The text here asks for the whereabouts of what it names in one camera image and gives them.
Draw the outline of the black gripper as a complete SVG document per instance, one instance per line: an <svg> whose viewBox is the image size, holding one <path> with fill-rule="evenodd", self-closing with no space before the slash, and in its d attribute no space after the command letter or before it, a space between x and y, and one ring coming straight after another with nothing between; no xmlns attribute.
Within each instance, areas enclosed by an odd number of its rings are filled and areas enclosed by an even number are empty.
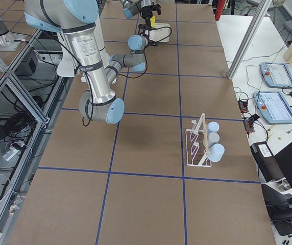
<svg viewBox="0 0 292 245"><path fill-rule="evenodd" d="M141 17L143 19L150 19L153 17L153 12L156 11L158 15L161 14L161 6L159 4L151 4L141 8Z"/></svg>
<svg viewBox="0 0 292 245"><path fill-rule="evenodd" d="M146 46L158 46L158 41L155 40L156 33L154 30L150 30L147 24L139 24L137 34L147 40Z"/></svg>

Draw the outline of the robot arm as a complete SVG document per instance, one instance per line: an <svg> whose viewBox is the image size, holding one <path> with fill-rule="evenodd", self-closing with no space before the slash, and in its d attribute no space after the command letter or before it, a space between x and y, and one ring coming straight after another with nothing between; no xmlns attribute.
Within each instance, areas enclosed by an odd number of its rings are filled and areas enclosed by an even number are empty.
<svg viewBox="0 0 292 245"><path fill-rule="evenodd" d="M127 19L130 19L137 14L140 14L143 19L150 19L153 17L153 12L155 11L157 14L161 14L161 6L150 0L138 0L136 2L124 0L120 2Z"/></svg>
<svg viewBox="0 0 292 245"><path fill-rule="evenodd" d="M109 65L103 65L100 48L94 35L99 8L96 1L25 1L28 25L49 32L62 33L64 48L72 62L85 76L89 90L80 99L79 110L88 120L118 123L124 114L124 101L116 96L110 85L123 68L143 72L147 68L145 49L157 42L150 39L153 12L161 11L152 1L122 1L127 18L141 14L137 35L128 39L130 54L113 55Z"/></svg>

